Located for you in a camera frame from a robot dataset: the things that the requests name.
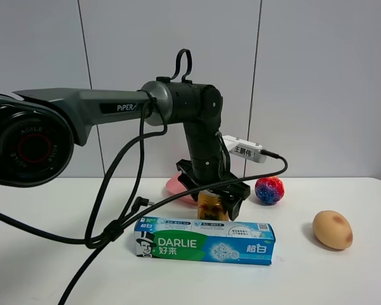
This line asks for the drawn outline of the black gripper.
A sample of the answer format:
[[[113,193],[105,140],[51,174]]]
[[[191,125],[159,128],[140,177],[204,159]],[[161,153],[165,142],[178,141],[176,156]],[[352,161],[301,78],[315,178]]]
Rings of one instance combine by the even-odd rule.
[[[231,162],[220,160],[186,160],[176,163],[177,181],[184,187],[175,193],[177,200],[189,197],[193,202],[202,191],[212,191],[224,196],[224,210],[230,220],[235,220],[241,204],[250,195],[250,187],[231,172]]]

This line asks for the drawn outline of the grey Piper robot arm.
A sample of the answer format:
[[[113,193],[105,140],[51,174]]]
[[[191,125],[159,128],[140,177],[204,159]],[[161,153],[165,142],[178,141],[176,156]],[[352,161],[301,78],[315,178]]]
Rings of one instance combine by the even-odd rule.
[[[180,182],[222,195],[234,220],[250,188],[230,171],[219,133],[222,106],[213,85],[163,77],[138,91],[47,88],[0,94],[0,185],[35,187],[53,180],[95,125],[140,118],[152,126],[180,123],[190,154],[177,163]]]

